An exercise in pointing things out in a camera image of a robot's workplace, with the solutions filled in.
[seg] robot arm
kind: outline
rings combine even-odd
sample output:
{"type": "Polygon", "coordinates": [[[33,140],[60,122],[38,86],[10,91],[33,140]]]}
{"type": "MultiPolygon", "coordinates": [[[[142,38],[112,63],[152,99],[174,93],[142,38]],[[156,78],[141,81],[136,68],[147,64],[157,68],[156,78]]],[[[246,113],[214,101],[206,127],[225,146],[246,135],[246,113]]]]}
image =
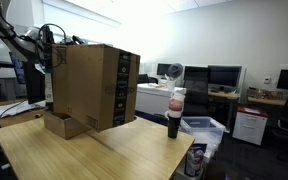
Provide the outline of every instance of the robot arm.
{"type": "Polygon", "coordinates": [[[38,62],[34,40],[27,40],[18,37],[14,31],[14,27],[4,19],[4,17],[6,17],[10,2],[11,0],[3,0],[3,2],[0,0],[0,39],[21,61],[38,62]]]}

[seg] table leg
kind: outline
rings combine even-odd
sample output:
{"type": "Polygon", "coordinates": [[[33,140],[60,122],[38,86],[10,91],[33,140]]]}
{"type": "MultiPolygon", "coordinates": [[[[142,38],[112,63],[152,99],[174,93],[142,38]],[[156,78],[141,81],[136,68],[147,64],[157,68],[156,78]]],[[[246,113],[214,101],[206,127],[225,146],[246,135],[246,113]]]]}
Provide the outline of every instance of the table leg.
{"type": "Polygon", "coordinates": [[[225,126],[226,133],[231,132],[231,119],[232,119],[232,114],[233,114],[233,100],[229,99],[229,101],[230,101],[230,107],[228,111],[228,119],[227,119],[226,126],[225,126]]]}

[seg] paper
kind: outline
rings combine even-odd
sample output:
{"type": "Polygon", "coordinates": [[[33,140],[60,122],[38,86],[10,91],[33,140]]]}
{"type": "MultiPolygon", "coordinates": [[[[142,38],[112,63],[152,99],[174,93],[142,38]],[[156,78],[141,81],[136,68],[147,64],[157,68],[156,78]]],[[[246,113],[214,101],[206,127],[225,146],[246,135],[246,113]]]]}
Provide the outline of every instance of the paper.
{"type": "Polygon", "coordinates": [[[261,112],[259,110],[256,109],[250,109],[250,108],[245,108],[246,112],[250,112],[250,113],[255,113],[255,114],[260,114],[261,112]]]}
{"type": "Polygon", "coordinates": [[[5,106],[0,106],[0,115],[7,109],[9,110],[7,110],[1,117],[12,116],[12,115],[21,113],[23,111],[36,109],[36,108],[42,108],[42,107],[45,107],[45,101],[40,101],[34,104],[28,104],[28,101],[24,101],[21,104],[13,103],[13,104],[5,105],[5,106]]]}

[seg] black tumbler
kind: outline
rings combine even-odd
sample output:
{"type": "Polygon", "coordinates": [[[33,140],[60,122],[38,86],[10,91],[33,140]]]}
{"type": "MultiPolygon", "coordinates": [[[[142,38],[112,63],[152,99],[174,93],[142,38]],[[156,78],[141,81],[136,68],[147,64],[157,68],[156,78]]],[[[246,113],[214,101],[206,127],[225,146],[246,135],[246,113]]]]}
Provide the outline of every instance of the black tumbler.
{"type": "Polygon", "coordinates": [[[181,123],[181,118],[173,118],[171,116],[168,116],[168,124],[167,124],[168,137],[174,138],[174,139],[177,137],[177,132],[178,132],[178,128],[180,127],[180,123],[181,123]]]}

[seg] ceiling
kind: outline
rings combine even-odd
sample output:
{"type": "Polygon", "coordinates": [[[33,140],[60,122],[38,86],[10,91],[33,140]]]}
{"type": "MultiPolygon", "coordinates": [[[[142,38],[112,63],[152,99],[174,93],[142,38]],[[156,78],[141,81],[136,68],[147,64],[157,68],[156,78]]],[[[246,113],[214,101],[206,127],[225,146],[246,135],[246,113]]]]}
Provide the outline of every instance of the ceiling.
{"type": "Polygon", "coordinates": [[[129,14],[168,14],[232,0],[65,0],[103,16],[121,20],[129,14]]]}

